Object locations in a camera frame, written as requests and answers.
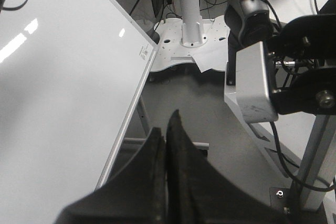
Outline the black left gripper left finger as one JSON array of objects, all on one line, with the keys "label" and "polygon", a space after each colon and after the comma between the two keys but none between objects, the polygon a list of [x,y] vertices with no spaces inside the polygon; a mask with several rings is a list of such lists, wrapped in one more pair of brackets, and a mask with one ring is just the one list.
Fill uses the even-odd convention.
[{"label": "black left gripper left finger", "polygon": [[153,128],[107,183],[65,207],[56,223],[165,223],[165,141]]}]

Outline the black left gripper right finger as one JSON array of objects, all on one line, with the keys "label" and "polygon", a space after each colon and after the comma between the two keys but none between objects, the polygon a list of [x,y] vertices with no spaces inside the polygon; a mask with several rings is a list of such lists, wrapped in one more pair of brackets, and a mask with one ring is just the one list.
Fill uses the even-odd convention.
[{"label": "black left gripper right finger", "polygon": [[185,132],[178,110],[166,133],[169,223],[288,223],[222,176]]}]

